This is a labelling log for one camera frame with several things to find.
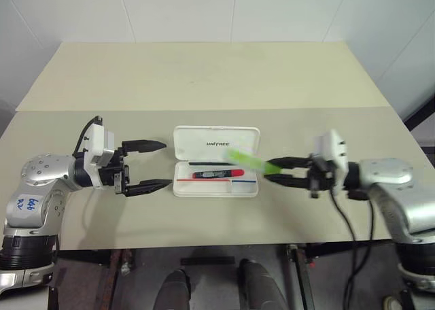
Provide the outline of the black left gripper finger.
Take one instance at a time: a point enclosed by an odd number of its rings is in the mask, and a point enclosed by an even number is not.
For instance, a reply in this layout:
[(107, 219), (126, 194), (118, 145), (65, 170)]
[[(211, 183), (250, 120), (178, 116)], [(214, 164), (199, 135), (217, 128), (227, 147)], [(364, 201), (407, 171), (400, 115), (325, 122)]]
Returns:
[(126, 197), (151, 194), (172, 184), (170, 179), (150, 179), (126, 186)]
[(166, 144), (153, 140), (130, 140), (122, 142), (122, 149), (125, 154), (130, 152), (148, 153), (166, 148)]

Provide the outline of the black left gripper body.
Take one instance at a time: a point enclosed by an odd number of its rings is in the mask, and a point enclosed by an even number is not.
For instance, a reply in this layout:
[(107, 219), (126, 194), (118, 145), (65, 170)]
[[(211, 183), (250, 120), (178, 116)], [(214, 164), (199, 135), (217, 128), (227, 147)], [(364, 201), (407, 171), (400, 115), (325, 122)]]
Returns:
[(125, 163), (128, 152), (119, 147), (107, 165), (99, 169), (99, 177), (103, 186), (112, 186), (116, 194), (127, 194), (130, 183), (129, 166)]

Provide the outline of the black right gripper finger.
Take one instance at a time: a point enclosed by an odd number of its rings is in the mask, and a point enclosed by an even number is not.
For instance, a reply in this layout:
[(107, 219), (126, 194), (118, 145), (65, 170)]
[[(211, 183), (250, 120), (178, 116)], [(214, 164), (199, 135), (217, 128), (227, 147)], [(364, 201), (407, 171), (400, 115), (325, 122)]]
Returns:
[(303, 177), (294, 177), (289, 174), (271, 174), (265, 175), (265, 179), (280, 186), (290, 188), (309, 188), (309, 179)]
[(270, 159), (269, 162), (281, 169), (308, 168), (311, 164), (310, 158), (302, 157), (281, 157)]

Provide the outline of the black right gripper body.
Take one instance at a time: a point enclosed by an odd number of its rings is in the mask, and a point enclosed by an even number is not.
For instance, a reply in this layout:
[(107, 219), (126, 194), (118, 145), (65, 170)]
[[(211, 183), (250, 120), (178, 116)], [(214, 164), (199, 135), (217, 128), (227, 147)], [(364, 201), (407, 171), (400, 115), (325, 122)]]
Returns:
[(336, 184), (335, 171), (336, 166), (331, 160), (325, 160), (316, 154), (310, 155), (307, 178), (312, 199), (318, 199), (320, 192), (334, 190)]

